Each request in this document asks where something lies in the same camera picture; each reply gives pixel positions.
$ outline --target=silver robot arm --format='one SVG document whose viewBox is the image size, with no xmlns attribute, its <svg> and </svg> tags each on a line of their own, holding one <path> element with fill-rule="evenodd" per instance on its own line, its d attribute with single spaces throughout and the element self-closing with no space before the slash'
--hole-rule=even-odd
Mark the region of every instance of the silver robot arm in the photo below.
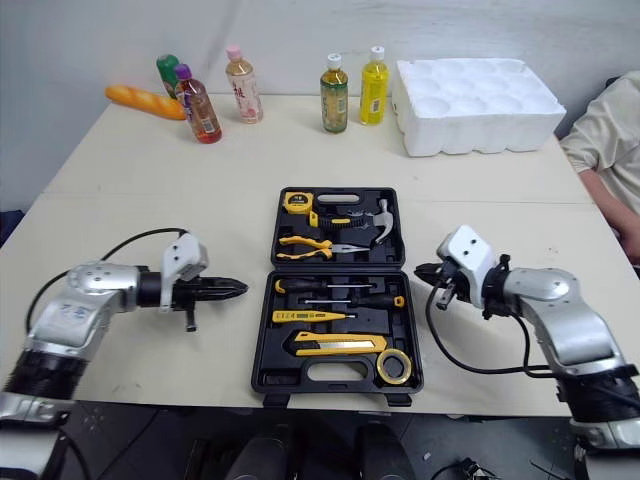
<svg viewBox="0 0 640 480">
<path fill-rule="evenodd" d="M 572 412 L 572 430 L 587 450 L 640 449 L 640 398 L 628 365 L 603 318 L 580 296 L 578 280 L 555 268 L 509 269 L 491 247 L 463 225 L 437 250 L 443 260 L 416 275 L 445 288 L 436 306 L 457 296 L 492 315 L 517 315 L 535 328 L 538 344 L 558 383 L 558 398 Z"/>
<path fill-rule="evenodd" d="M 186 233 L 165 251 L 161 272 L 100 261 L 67 273 L 0 392 L 0 478 L 55 477 L 67 445 L 59 427 L 114 314 L 137 307 L 181 310 L 187 331 L 194 331 L 195 302 L 246 292 L 234 279 L 200 277 L 207 265 L 206 250 Z"/>
</svg>

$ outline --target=beige sleeve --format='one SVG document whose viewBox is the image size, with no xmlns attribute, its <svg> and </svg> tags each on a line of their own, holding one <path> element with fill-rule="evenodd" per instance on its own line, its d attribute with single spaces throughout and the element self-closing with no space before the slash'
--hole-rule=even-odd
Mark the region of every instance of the beige sleeve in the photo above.
<svg viewBox="0 0 640 480">
<path fill-rule="evenodd" d="M 580 173 L 601 172 L 640 143 L 640 71 L 630 72 L 593 100 L 560 144 Z"/>
</svg>

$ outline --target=black floor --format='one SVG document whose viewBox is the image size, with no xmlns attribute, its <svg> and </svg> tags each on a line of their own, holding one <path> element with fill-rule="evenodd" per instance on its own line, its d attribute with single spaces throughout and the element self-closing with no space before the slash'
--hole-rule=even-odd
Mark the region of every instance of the black floor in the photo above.
<svg viewBox="0 0 640 480">
<path fill-rule="evenodd" d="M 530 466 L 530 460 L 573 478 L 573 439 L 566 418 L 477 422 L 417 414 L 221 408 L 158 410 L 147 406 L 81 402 L 66 431 L 79 444 L 94 480 L 179 480 L 183 478 L 196 439 L 239 446 L 264 429 L 287 423 L 303 432 L 316 456 L 321 452 L 320 458 L 337 465 L 350 456 L 357 428 L 370 422 L 384 423 L 393 429 L 418 479 L 428 480 L 440 467 L 465 457 L 471 457 L 504 479 L 548 479 L 548 475 Z M 107 474 L 100 476 L 114 459 L 117 461 Z M 326 479 L 338 477 L 335 472 L 320 475 Z M 82 478 L 72 454 L 67 454 L 62 478 Z M 452 471 L 444 473 L 439 480 L 459 478 L 462 477 Z"/>
</svg>

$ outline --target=orange bottle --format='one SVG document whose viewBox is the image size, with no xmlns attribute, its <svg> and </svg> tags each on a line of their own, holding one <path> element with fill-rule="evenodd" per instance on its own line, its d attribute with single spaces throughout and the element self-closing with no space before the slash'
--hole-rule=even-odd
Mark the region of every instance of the orange bottle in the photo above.
<svg viewBox="0 0 640 480">
<path fill-rule="evenodd" d="M 184 107 L 191 130 L 201 143 L 214 143 L 222 137 L 222 129 L 213 111 L 207 89 L 191 75 L 188 65 L 181 63 L 175 66 L 178 84 L 176 97 Z"/>
</svg>

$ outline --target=hammer head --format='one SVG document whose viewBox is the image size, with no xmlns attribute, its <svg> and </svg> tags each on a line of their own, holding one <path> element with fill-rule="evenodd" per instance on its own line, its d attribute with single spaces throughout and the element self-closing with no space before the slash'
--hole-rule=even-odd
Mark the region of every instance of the hammer head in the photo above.
<svg viewBox="0 0 640 480">
<path fill-rule="evenodd" d="M 387 200 L 384 198 L 380 199 L 378 205 L 380 205 L 380 210 L 382 211 L 373 216 L 373 224 L 376 227 L 384 227 L 384 231 L 374 240 L 376 245 L 382 243 L 393 228 L 393 215 L 387 210 Z"/>
</svg>

